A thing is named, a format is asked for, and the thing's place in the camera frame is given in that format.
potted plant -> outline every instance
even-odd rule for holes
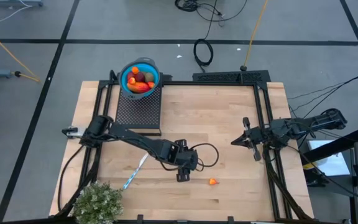
[[[114,223],[122,215],[122,189],[114,190],[107,183],[95,182],[85,187],[73,207],[79,224]]]

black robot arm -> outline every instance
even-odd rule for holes
[[[270,122],[267,128],[250,128],[248,118],[243,118],[242,122],[246,130],[231,144],[252,149],[256,161],[260,160],[260,154],[256,148],[258,144],[280,149],[285,147],[290,139],[299,139],[306,134],[311,134],[315,138],[314,131],[321,129],[343,129],[347,123],[342,113],[337,109],[329,109],[322,112],[321,115],[306,119],[275,119]]]
[[[192,148],[189,149],[185,139],[175,142],[166,139],[150,139],[115,123],[108,116],[93,118],[84,131],[80,144],[86,147],[97,147],[102,142],[111,141],[124,141],[147,151],[161,163],[177,166],[175,169],[163,167],[166,170],[178,170],[178,182],[188,181],[190,171],[195,170],[198,163],[197,151]]]

wooden table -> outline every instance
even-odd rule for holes
[[[98,82],[83,82],[73,118],[74,126],[89,125],[97,86]],[[268,92],[274,119],[289,118],[283,84],[268,83]],[[116,114],[118,95],[119,86],[114,85],[109,110],[112,118]],[[162,100],[162,138],[171,141],[184,138],[189,146],[202,142],[214,144],[220,152],[219,162],[202,172],[192,172],[189,182],[178,183],[176,172],[167,172],[154,158],[148,158],[123,193],[124,214],[120,219],[133,220],[138,214],[143,214],[145,220],[224,221],[233,216],[236,221],[273,221],[264,162],[254,161],[251,150],[230,145],[244,131],[242,118],[245,116],[249,117],[251,127],[258,125],[252,87],[166,85]],[[296,142],[292,141],[290,145],[296,147]],[[79,146],[78,140],[68,140],[62,167]],[[82,150],[65,172],[62,205],[78,186],[84,153]],[[116,189],[121,188],[144,154],[145,151],[124,142],[103,144],[98,180],[110,182]],[[200,147],[198,154],[205,164],[212,163],[216,157],[213,149],[207,146]],[[312,217],[299,154],[284,148],[281,156],[289,192]],[[218,179],[220,184],[208,185],[210,178]],[[280,214],[285,217],[282,196],[276,190]],[[56,188],[50,214],[57,212]]]

green fruit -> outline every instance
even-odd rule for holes
[[[150,72],[144,75],[146,82],[154,82],[154,75]]]

small orange toy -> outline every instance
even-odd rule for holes
[[[136,82],[135,84],[127,83],[127,87],[134,93],[145,93],[150,90],[149,85],[142,82]]]
[[[135,78],[134,78],[134,77],[130,78],[130,79],[128,80],[128,83],[129,83],[129,84],[135,84],[135,83],[136,83]]]
[[[147,84],[149,85],[150,88],[154,88],[155,86],[154,82],[148,82]]]
[[[131,71],[132,71],[135,75],[140,72],[137,67],[132,67]]]
[[[219,182],[215,179],[215,178],[211,178],[210,180],[209,180],[209,184],[210,185],[215,185],[215,184],[218,184]]]

